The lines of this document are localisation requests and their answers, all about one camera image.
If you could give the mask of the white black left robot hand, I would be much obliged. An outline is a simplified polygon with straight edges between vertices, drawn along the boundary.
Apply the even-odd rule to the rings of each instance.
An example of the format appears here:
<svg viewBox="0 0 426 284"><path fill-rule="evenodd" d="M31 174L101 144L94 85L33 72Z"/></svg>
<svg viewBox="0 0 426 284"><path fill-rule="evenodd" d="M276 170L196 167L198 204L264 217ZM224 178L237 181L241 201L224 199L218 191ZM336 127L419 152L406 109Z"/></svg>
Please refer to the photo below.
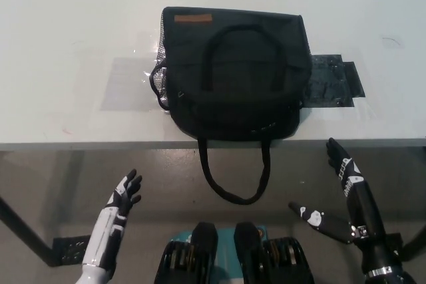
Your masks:
<svg viewBox="0 0 426 284"><path fill-rule="evenodd" d="M91 233L83 258L84 265L100 267L106 271L116 265L129 213L141 200L141 195L138 194L141 181L142 176L133 169L115 187Z"/></svg>

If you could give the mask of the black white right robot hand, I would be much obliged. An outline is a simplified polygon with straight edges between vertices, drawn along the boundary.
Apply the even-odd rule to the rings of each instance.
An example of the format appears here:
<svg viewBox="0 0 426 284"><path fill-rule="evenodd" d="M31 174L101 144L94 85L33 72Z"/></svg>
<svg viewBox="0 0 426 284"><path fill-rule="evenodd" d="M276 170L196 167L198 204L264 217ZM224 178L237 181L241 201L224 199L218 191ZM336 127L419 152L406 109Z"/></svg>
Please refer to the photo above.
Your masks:
<svg viewBox="0 0 426 284"><path fill-rule="evenodd" d="M328 163L345 197L349 220L296 202L290 202L288 207L317 232L340 243L354 244L361 251L361 270L367 281L401 277L402 263L387 244L383 220L367 180L337 140L329 138L326 149Z"/></svg>

